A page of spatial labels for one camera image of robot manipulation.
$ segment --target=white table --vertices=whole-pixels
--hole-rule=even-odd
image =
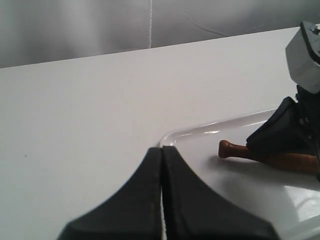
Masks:
[[[0,239],[54,240],[166,132],[293,96],[296,31],[0,69]]]

